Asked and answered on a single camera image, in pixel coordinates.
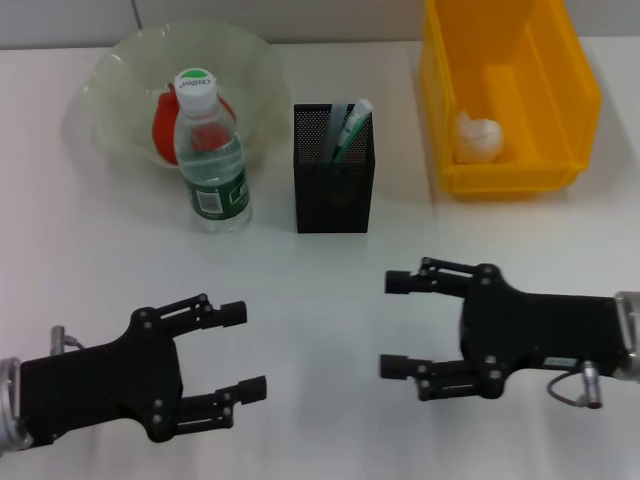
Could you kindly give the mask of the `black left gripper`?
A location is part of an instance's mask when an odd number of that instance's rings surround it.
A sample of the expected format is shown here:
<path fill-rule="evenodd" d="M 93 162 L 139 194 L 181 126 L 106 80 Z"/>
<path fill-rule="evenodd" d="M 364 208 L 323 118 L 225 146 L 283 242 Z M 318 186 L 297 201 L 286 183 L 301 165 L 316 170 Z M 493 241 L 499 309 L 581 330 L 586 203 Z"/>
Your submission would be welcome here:
<path fill-rule="evenodd" d="M 118 419 L 140 423 L 149 439 L 230 429 L 234 408 L 267 397 L 265 377 L 209 394 L 183 396 L 172 337 L 247 322 L 243 301 L 214 307 L 204 293 L 135 311 L 116 340 L 21 365 L 20 414 L 35 444 Z"/>

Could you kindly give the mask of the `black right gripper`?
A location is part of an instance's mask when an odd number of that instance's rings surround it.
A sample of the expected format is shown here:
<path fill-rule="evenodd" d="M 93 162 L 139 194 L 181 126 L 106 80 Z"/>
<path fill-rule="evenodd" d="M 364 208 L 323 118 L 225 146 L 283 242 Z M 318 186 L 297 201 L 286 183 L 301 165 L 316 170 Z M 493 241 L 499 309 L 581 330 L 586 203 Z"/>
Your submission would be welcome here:
<path fill-rule="evenodd" d="M 380 356 L 380 377 L 412 378 L 420 401 L 497 399 L 509 376 L 519 370 L 575 372 L 586 361 L 612 377 L 626 357 L 613 298 L 523 292 L 510 286 L 494 265 L 424 257 L 415 273 L 387 271 L 385 293 L 438 293 L 463 299 L 464 360 Z"/>

